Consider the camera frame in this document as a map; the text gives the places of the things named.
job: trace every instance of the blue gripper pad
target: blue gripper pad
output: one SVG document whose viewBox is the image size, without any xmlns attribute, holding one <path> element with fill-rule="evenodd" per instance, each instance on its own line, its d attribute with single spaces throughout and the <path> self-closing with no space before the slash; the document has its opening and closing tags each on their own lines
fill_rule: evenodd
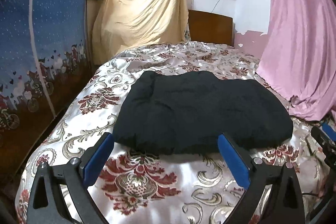
<svg viewBox="0 0 336 224">
<path fill-rule="evenodd" d="M 322 130 L 325 134 L 328 135 L 328 137 L 333 141 L 336 142 L 336 132 L 333 131 L 333 129 L 328 125 L 327 123 L 322 124 Z"/>
<path fill-rule="evenodd" d="M 113 148 L 114 138 L 112 134 L 108 133 L 108 136 L 104 139 L 83 169 L 83 185 L 85 188 L 95 184 Z"/>
<path fill-rule="evenodd" d="M 251 183 L 248 167 L 244 164 L 236 150 L 223 134 L 218 137 L 217 144 L 219 152 L 229 167 L 237 184 L 244 187 L 245 190 L 248 189 Z"/>
</svg>

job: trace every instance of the bedsheet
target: bedsheet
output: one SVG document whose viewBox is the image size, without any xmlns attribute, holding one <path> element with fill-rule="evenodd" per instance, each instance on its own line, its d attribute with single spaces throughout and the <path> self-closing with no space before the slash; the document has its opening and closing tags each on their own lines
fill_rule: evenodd
<svg viewBox="0 0 336 224">
<path fill-rule="evenodd" d="M 256 79 L 271 90 L 255 72 L 258 63 L 252 55 L 228 45 L 186 42 L 127 50 L 100 66 L 51 135 L 30 156 L 16 196 L 20 223 L 26 223 L 38 165 L 43 161 L 65 164 L 72 157 L 80 157 L 104 132 L 112 133 L 122 102 L 144 71 L 177 75 L 208 70 L 223 80 Z M 290 107 L 287 100 L 271 91 L 286 108 Z M 310 136 L 310 126 L 295 117 L 292 120 L 290 140 L 276 149 L 253 150 L 251 155 L 270 165 L 290 161 L 302 192 L 315 193 L 328 168 L 322 162 L 321 149 Z M 70 214 L 80 220 L 67 187 L 61 188 Z M 115 144 L 100 177 L 88 191 L 109 223 L 212 224 L 223 223 L 244 189 L 236 184 L 220 154 L 150 155 Z M 258 222 L 269 193 L 267 186 L 251 224 Z M 315 202 L 315 197 L 304 196 L 306 213 Z"/>
</svg>

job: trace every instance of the bed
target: bed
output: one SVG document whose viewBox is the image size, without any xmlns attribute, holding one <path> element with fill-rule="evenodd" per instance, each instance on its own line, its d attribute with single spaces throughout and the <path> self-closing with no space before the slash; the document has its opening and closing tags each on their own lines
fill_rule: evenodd
<svg viewBox="0 0 336 224">
<path fill-rule="evenodd" d="M 282 104 L 290 103 L 256 74 L 259 60 L 226 44 L 185 42 L 127 50 L 100 66 L 59 121 L 51 135 L 30 156 L 16 196 L 20 223 L 26 223 L 30 188 L 38 165 L 60 165 L 80 157 L 104 132 L 113 132 L 122 102 L 146 70 L 164 75 L 208 70 L 219 79 L 255 79 Z M 276 149 L 253 150 L 267 164 L 293 163 L 302 192 L 316 193 L 328 173 L 323 154 L 310 136 L 310 126 L 292 117 L 290 140 Z M 66 186 L 63 196 L 73 218 L 80 220 Z M 89 193 L 113 224 L 223 223 L 244 190 L 233 179 L 220 154 L 149 155 L 115 144 Z M 257 223 L 270 192 L 266 187 L 250 223 Z M 304 196 L 305 213 L 316 203 Z"/>
</svg>

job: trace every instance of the hanging yellow sheet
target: hanging yellow sheet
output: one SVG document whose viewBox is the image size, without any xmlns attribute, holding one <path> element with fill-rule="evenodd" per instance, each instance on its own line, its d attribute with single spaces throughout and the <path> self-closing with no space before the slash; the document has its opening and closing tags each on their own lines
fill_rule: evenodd
<svg viewBox="0 0 336 224">
<path fill-rule="evenodd" d="M 150 44 L 184 41 L 186 0 L 104 0 L 92 31 L 93 61 Z"/>
</svg>

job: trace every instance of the black fabric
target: black fabric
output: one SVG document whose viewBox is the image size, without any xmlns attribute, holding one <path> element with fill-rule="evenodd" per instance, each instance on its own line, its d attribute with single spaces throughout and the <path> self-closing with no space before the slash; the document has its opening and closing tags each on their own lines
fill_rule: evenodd
<svg viewBox="0 0 336 224">
<path fill-rule="evenodd" d="M 219 80 L 208 71 L 145 71 L 121 106 L 113 136 L 156 155 L 203 154 L 218 152 L 222 132 L 246 149 L 276 147 L 292 137 L 293 122 L 256 80 Z"/>
</svg>

